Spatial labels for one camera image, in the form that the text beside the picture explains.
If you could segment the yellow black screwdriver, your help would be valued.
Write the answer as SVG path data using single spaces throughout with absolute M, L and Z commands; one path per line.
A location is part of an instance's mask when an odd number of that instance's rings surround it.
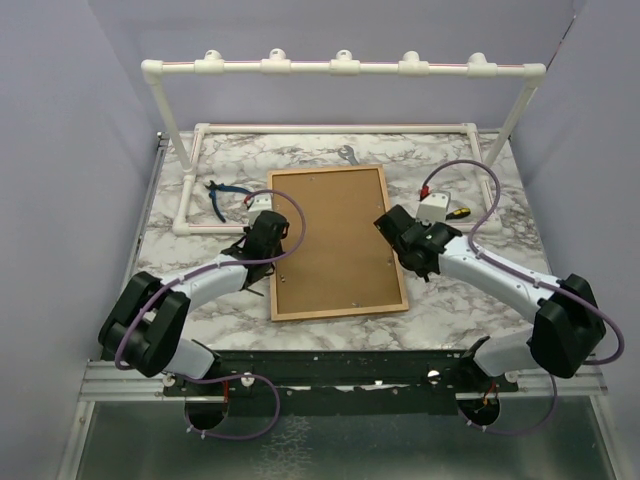
M 471 210 L 469 208 L 464 207 L 464 208 L 459 208 L 452 212 L 449 212 L 446 215 L 445 219 L 447 221 L 461 220 L 468 217 L 470 214 L 471 214 Z

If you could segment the brown wooden picture frame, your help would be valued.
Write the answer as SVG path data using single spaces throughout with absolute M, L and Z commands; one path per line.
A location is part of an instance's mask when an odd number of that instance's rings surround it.
M 270 278 L 273 321 L 408 310 L 402 268 L 374 225 L 391 206 L 382 166 L 272 170 L 268 186 L 287 195 L 274 208 L 290 223 Z

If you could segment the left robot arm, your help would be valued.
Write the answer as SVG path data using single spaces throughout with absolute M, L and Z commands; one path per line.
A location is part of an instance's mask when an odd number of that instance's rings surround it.
M 217 298 L 248 289 L 269 276 L 283 254 L 289 222 L 263 211 L 245 235 L 204 267 L 165 279 L 141 271 L 130 278 L 99 334 L 98 342 L 115 359 L 146 377 L 171 373 L 186 377 L 206 395 L 220 385 L 216 354 L 182 336 L 189 313 Z

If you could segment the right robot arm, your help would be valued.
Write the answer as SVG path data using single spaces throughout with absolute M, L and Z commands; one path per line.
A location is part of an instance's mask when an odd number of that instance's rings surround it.
M 470 243 L 467 235 L 441 222 L 425 224 L 396 205 L 375 227 L 402 267 L 422 279 L 437 274 L 463 281 L 506 304 L 530 328 L 476 341 L 463 355 L 461 383 L 481 391 L 507 372 L 541 368 L 568 379 L 586 363 L 603 339 L 590 284 L 529 271 Z

